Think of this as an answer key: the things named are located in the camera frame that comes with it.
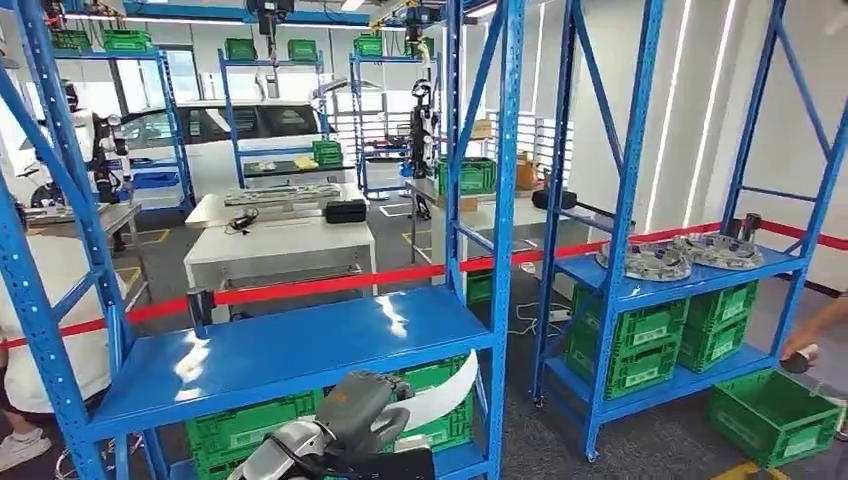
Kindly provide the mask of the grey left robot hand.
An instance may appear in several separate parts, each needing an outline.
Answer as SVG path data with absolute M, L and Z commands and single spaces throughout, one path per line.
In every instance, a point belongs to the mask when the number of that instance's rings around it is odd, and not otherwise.
M 411 416 L 404 407 L 392 407 L 391 401 L 414 396 L 411 385 L 401 377 L 351 372 L 325 396 L 315 421 L 330 434 L 332 453 L 342 457 L 376 454 L 398 438 Z

